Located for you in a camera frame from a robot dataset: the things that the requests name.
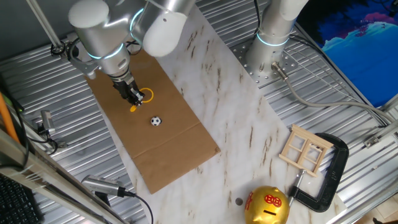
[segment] gold piggy bank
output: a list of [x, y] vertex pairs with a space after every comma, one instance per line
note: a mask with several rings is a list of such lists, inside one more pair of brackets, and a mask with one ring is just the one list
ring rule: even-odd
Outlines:
[[285, 224], [289, 201], [278, 188], [258, 187], [250, 192], [244, 207], [246, 224]]

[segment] small soccer ball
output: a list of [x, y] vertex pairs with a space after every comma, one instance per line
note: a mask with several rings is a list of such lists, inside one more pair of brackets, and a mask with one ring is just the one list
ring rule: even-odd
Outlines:
[[162, 120], [161, 120], [161, 118], [158, 117], [158, 116], [154, 116], [154, 117], [150, 120], [150, 123], [151, 123], [153, 126], [159, 126], [159, 125], [161, 124], [161, 122], [162, 122]]

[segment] red pattern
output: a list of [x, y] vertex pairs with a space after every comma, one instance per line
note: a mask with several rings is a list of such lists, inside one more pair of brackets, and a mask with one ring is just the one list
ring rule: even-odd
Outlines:
[[278, 197], [274, 197], [272, 195], [266, 195], [264, 197], [264, 200], [271, 205], [274, 205], [275, 207], [279, 208], [282, 206], [282, 201]]
[[253, 199], [251, 198], [252, 196], [253, 196], [253, 192], [250, 192], [248, 199], [246, 200], [246, 204], [244, 206], [245, 210], [249, 210], [250, 203], [253, 201]]

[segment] wooden miniature window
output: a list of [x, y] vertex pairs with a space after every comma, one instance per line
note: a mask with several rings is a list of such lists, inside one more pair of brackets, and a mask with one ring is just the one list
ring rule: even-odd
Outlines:
[[293, 124], [292, 134], [279, 157], [316, 177], [323, 157], [332, 146], [332, 143]]

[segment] black c-clamp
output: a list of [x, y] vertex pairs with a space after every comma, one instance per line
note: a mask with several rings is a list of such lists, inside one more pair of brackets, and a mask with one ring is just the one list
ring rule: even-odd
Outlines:
[[316, 198], [293, 186], [289, 197], [293, 197], [308, 208], [316, 212], [325, 212], [329, 209], [331, 201], [336, 194], [338, 184], [346, 166], [349, 150], [345, 142], [336, 136], [325, 133], [316, 133], [317, 136], [332, 143], [335, 147], [335, 155], [331, 160], [330, 166], [323, 181], [321, 190]]

